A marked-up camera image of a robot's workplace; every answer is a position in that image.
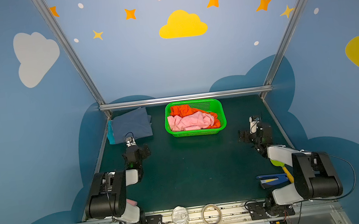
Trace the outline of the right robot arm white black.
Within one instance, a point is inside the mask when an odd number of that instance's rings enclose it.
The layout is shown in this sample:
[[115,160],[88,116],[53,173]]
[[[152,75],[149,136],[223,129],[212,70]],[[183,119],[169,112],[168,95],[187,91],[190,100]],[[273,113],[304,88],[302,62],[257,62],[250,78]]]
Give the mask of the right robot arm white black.
[[250,121],[249,130],[238,131],[239,140],[252,144],[262,157],[281,167],[288,185],[277,188],[265,200],[266,211],[311,199],[326,200],[343,194],[343,185],[330,155],[275,145],[272,128],[259,120]]

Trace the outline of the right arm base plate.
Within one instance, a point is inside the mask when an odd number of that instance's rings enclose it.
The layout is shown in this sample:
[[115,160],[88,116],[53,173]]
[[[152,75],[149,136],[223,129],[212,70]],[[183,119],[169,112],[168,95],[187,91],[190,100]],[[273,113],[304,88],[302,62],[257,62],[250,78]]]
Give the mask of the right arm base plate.
[[262,220],[295,215],[292,205],[266,206],[265,202],[250,202],[244,205],[252,220]]

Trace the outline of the pink t-shirt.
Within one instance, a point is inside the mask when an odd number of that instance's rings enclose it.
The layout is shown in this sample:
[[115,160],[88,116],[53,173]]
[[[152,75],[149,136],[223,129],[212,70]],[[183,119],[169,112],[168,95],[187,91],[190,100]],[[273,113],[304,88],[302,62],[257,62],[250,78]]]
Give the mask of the pink t-shirt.
[[167,121],[172,132],[181,132],[207,129],[214,125],[215,117],[198,111],[185,117],[168,116]]

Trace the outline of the green plastic basket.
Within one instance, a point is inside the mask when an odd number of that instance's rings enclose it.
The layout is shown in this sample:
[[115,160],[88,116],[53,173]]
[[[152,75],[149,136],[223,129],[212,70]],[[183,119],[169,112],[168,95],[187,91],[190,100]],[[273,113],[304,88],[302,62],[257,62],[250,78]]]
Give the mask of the green plastic basket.
[[223,106],[216,99],[172,102],[165,108],[165,129],[176,138],[215,135],[227,126]]

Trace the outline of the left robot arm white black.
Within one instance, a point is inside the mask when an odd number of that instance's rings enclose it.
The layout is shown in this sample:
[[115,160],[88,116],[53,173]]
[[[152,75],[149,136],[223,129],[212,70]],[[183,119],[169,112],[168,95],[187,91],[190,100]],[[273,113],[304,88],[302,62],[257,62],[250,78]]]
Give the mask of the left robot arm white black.
[[127,187],[143,179],[143,160],[151,155],[147,145],[130,145],[123,154],[126,168],[94,175],[85,214],[89,219],[112,218],[121,224],[146,224],[144,212],[127,200]]

